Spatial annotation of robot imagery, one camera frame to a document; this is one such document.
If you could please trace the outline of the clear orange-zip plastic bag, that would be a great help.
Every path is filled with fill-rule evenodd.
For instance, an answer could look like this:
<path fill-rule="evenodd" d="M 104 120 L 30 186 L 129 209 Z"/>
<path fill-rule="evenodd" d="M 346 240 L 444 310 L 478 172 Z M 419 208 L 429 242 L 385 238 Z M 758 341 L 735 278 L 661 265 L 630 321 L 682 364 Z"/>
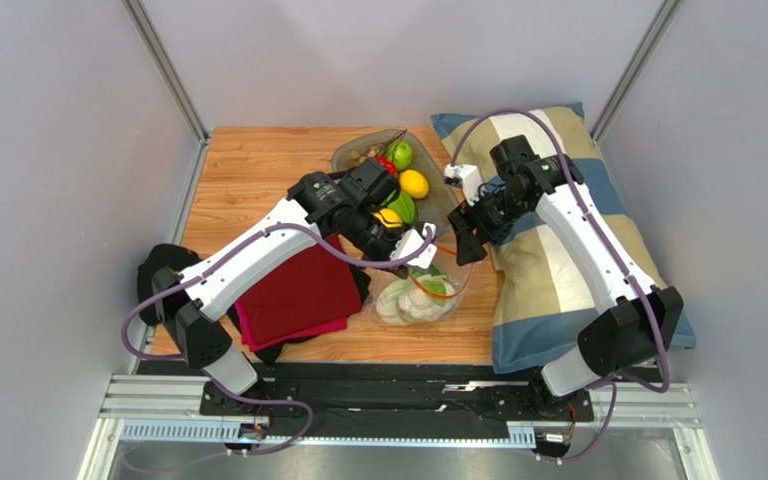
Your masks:
<path fill-rule="evenodd" d="M 457 310 L 477 263 L 459 265 L 453 244 L 437 243 L 436 247 L 429 268 L 410 270 L 405 279 L 375 271 L 370 302 L 380 322 L 397 327 L 434 323 Z"/>

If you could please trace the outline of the toy lettuce head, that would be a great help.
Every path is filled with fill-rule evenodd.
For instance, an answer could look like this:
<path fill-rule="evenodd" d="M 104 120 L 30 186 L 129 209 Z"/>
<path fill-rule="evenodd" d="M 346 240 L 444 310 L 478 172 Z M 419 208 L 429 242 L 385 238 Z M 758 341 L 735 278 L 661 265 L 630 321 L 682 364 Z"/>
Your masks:
<path fill-rule="evenodd" d="M 399 296 L 404 293 L 406 290 L 411 288 L 413 285 L 416 285 L 417 287 L 421 287 L 420 283 L 422 280 L 431 280 L 431 279 L 442 279 L 447 280 L 450 282 L 455 290 L 455 285 L 451 281 L 451 279 L 442 273 L 437 272 L 436 270 L 431 270 L 426 273 L 422 272 L 412 272 L 411 275 L 407 279 L 397 279 L 388 284 L 377 296 L 375 300 L 375 310 L 379 318 L 390 325 L 395 326 L 406 326 L 413 323 L 421 323 L 424 321 L 417 321 L 413 323 L 408 323 L 402 320 L 402 318 L 397 314 L 397 301 Z"/>

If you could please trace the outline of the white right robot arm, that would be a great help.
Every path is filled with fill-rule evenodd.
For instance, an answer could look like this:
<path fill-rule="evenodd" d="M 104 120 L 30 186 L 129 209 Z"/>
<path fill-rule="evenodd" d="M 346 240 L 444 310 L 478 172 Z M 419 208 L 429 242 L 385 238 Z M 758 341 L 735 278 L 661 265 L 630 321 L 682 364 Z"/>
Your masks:
<path fill-rule="evenodd" d="M 487 188 L 473 165 L 450 163 L 444 170 L 446 183 L 465 196 L 448 216 L 458 264 L 483 259 L 486 245 L 500 244 L 517 220 L 534 213 L 565 247 L 598 313 L 574 348 L 542 367 L 540 392 L 562 398 L 616 377 L 636 381 L 627 368 L 649 359 L 656 360 L 662 383 L 645 388 L 666 391 L 666 353 L 683 308 L 677 289 L 659 287 L 638 267 L 563 151 L 541 158 L 519 135 L 493 147 L 491 158 L 502 182 L 496 187 Z"/>

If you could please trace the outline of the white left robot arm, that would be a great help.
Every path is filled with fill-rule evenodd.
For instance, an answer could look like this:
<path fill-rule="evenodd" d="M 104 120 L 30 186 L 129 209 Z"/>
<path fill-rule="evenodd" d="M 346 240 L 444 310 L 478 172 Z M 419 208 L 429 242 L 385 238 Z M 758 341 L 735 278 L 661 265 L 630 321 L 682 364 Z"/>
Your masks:
<path fill-rule="evenodd" d="M 155 303 L 156 315 L 185 363 L 234 394 L 253 387 L 258 374 L 219 319 L 273 270 L 331 236 L 347 239 L 367 261 L 390 265 L 402 230 L 384 226 L 374 213 L 398 191 L 398 180 L 375 160 L 346 172 L 308 173 L 218 253 L 181 271 L 156 272 L 151 286 L 165 295 Z"/>

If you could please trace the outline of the white toy cauliflower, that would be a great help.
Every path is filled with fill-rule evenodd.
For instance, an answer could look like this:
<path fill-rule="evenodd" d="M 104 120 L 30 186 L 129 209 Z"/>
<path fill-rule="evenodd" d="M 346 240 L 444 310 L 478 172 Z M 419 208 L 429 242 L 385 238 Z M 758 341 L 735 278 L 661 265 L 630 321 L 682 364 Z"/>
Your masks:
<path fill-rule="evenodd" d="M 453 285 L 447 280 L 422 280 L 421 287 L 413 285 L 397 301 L 397 314 L 403 321 L 434 322 L 449 315 L 456 307 Z"/>

